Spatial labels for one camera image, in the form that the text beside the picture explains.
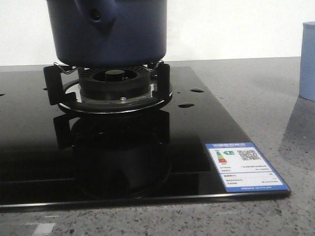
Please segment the light blue ribbed cup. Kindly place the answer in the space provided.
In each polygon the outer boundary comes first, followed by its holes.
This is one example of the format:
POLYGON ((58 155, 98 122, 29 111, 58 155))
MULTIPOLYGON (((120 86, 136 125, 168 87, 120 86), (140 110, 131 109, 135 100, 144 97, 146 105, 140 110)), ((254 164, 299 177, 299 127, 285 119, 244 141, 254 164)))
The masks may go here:
POLYGON ((315 100, 315 22, 303 23, 299 95, 315 100))

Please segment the right burner with pot support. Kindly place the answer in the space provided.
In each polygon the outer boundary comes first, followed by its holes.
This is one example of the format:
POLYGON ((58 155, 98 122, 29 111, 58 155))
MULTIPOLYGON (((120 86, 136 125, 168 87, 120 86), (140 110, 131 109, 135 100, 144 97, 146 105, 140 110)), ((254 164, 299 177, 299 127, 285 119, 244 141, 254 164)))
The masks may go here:
POLYGON ((84 69, 55 63, 43 69, 49 102, 80 114, 123 114, 163 107, 172 98, 170 65, 84 69))

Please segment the dark blue cooking pot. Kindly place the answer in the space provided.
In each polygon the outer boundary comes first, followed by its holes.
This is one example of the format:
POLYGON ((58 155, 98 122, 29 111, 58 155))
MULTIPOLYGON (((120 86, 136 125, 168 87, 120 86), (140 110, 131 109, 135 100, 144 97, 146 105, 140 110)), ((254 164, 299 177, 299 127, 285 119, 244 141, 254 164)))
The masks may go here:
POLYGON ((165 0, 47 1, 57 58, 78 67, 136 66, 166 54, 165 0))

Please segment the black glass gas stove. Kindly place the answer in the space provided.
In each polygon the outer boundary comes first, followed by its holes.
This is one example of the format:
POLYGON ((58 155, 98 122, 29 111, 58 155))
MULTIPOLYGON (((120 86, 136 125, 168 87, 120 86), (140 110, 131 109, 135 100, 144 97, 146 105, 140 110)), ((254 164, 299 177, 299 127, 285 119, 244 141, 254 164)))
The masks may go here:
POLYGON ((283 198, 227 192, 206 144, 247 143, 189 67, 171 69, 162 109, 79 116, 48 102, 41 71, 0 74, 0 209, 283 198))

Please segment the blue energy label sticker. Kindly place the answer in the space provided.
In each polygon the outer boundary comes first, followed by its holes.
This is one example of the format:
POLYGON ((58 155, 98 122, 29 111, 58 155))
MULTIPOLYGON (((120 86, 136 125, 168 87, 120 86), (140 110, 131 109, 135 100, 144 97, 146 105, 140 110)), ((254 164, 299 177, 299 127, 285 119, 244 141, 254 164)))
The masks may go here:
POLYGON ((206 149, 227 192, 289 189, 253 143, 206 144, 206 149))

